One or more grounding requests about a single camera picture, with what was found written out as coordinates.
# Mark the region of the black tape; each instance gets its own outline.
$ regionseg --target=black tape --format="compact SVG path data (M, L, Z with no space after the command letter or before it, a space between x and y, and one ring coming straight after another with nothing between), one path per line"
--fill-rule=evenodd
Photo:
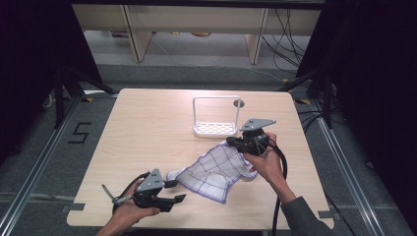
M71 204L70 210L84 210L86 204Z
M73 135L81 135L83 136L83 139L81 141L69 141L68 144L71 145L79 145L79 144L83 144L86 142L87 136L89 135L89 133L86 132L78 132L78 129L80 128L80 126L82 125L90 125L91 122L79 122L77 125L76 130L74 131Z
M333 213L330 210L319 210L319 218L333 218Z

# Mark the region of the black cable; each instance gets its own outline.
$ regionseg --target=black cable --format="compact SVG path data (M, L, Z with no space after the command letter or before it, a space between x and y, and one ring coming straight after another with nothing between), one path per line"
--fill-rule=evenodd
M341 211L338 209L338 207L336 206L336 204L331 200L331 198L328 196L328 194L325 192L325 196L328 199L328 201L333 205L334 209L337 211L337 213L339 214L340 218L343 220L343 222L346 224L347 228L349 228L350 233L352 233L353 236L356 236L355 231L353 231L353 228L350 226L350 224L347 222L347 220L344 218L343 214L341 213Z
M126 195L126 193L129 191L129 189L130 188L132 188L132 186L136 183L136 182L138 182L138 180L140 180L140 179L142 179L142 178L146 178L147 176L149 175L149 173L145 173L145 174L142 174L142 175L140 175L140 176L138 176L138 177L136 177L129 185L128 185L128 187L126 187L126 189L122 192L122 194L118 197L118 198L123 198L125 195ZM117 209L119 207L119 205L113 205L113 210L112 210L112 213L114 213L114 211Z
M298 67L299 64L297 62L294 62L293 60L291 60L289 57L285 56L284 54L282 54L281 52L276 50L276 47L272 47L269 42L265 39L265 37L263 36L263 40L264 42L267 44L267 46L269 47L269 49L276 55L282 57L282 59L284 59L285 61L291 63L293 66Z
M279 23L281 24L281 27L282 27L282 32L283 32L282 36L284 36L284 35L286 36L286 38L288 39L288 42L290 43L290 45L292 47L292 52L294 53L295 58L297 58L298 63L300 63L301 62L301 58L299 56L300 54L297 52L295 46L298 47L299 49L301 49L303 52L304 52L304 50L300 46L298 46L298 44L292 38L291 24L290 24L290 16L291 16L290 10L287 9L287 22L286 22L285 26L282 23L281 17L279 16L278 11L276 9L275 9L275 14L276 14L276 16L279 20Z
M324 114L324 111L319 111L319 114L316 114L314 116L310 116L307 119L305 119L304 121L302 121L301 123L304 123L306 120L311 119L309 121L309 123L303 128L304 133L307 132L309 126L315 121L317 120L317 118L319 118L320 116L322 116ZM333 205L334 209L337 211L337 213L339 214L340 218L343 220L343 222L346 224L346 226L349 228L350 232L352 233L353 236L356 236L355 232L353 231L352 227L350 226L350 224L347 222L347 220L343 217L341 211L338 209L338 207L335 205L335 203L331 200L331 198L328 196L328 194L326 194L325 192L325 196L328 199L328 201Z
M334 107L330 110L331 112L341 112L337 107ZM299 111L297 114L307 114L307 113L315 113L315 112L324 112L323 110L309 110L309 111Z
M279 149L278 145L276 144L276 142L272 139L269 139L271 142L273 142L273 146L268 144L271 148L273 148L273 150L279 155L281 162L282 162L282 175L284 177L284 179L286 179L287 177L287 173L288 173L288 166L287 166L287 162L286 162L286 158L284 153L282 152L281 149ZM278 213L279 213L279 206L281 204L281 200L279 198L276 198L276 203L275 203L275 210L273 213L273 221L272 221L272 236L276 236L276 225L278 222Z
M324 112L322 112L322 113L320 113L320 114L317 114L317 115L314 115L312 118L313 119L311 119L310 121L309 121L309 123L307 123L307 125L303 128L303 130L304 130L304 133L307 133L307 130L309 129L309 127L310 127L310 125L315 121L315 120L317 120L317 118L319 118L319 117L321 117L321 116L323 116L325 113Z
M277 44L279 44L279 43L280 43L280 41L281 41L282 37L283 37L283 35L281 36L281 38L280 38L280 39L279 39L279 41L278 41L278 40L276 40L275 35L273 35L273 36L272 36L273 40L275 40L275 42L276 42ZM280 46L282 49L284 49L285 51L293 52L291 49L286 48L286 47L284 47L284 46L283 46L283 45L281 45L281 44L279 44L279 46Z

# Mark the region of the wrist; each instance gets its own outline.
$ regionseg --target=wrist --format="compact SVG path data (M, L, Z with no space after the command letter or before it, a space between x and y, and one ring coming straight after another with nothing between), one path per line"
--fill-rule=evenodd
M268 181L283 204L296 199L284 178L274 178Z
M117 236L121 235L125 229L120 228L120 223L115 222L114 218L111 218L107 224L101 228L97 236Z

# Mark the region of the gray carpet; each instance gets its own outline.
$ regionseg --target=gray carpet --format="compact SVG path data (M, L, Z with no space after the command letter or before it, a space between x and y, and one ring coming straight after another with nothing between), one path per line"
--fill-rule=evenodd
M276 90L283 86L280 80L294 80L294 75L279 70L259 70L254 72L244 68L207 68L207 67L135 67L135 66L99 66L104 82L114 89L155 88L155 89L236 89L236 90ZM83 84L85 89L95 89ZM308 83L295 88L291 94L295 99L306 98ZM66 223L65 208L71 203L81 185L95 146L115 98L94 98L92 102L81 102L65 131L57 149L54 151L42 177L33 193L45 196L61 196L55 202L47 198L32 198L26 205L12 235L94 235L96 227L72 227ZM313 110L312 105L297 104L299 112ZM311 116L300 114L300 122ZM381 220L387 235L413 235L408 229L394 202L390 198L378 175L365 167L366 155L357 144L342 113L333 112L333 131L343 151L360 180L366 196ZM10 202L6 193L16 193L23 184L30 168L39 156L54 125L54 108L48 108L32 125L26 139L22 142L22 151L10 156L0 169L0 190L3 198L0 210L4 212ZM80 122L89 122L80 131L89 133L83 144L69 144L82 137L73 135ZM328 143L317 123L313 122L306 132L314 161L325 192L335 202L343 217L353 227L356 235L369 235L368 229L355 205L344 179L338 169ZM334 232L338 235L351 235L346 224L340 220L333 206ZM259 232L230 231L160 231L141 230L141 235L259 235ZM279 235L289 235L282 231Z

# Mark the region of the person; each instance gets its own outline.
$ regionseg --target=person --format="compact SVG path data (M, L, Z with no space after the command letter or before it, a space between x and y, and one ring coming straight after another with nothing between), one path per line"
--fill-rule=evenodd
M266 134L271 140L270 144L274 146L276 134ZM316 218L303 197L295 197L282 174L280 156L272 147L268 147L261 157L249 153L243 153L243 157L252 163L252 170L258 171L278 195L293 236L335 235L326 224Z
M271 144L276 144L276 134L266 132ZM335 235L322 221L318 220L303 197L296 197L282 174L281 160L272 147L268 147L261 157L244 153L243 157L252 163L251 171L258 173L267 180L281 201L281 209L285 214L291 234L294 236L328 236ZM127 195L133 194L134 185ZM116 236L123 233L133 224L146 216L159 213L158 208L138 208L129 200L119 206L108 223L101 228L97 236Z

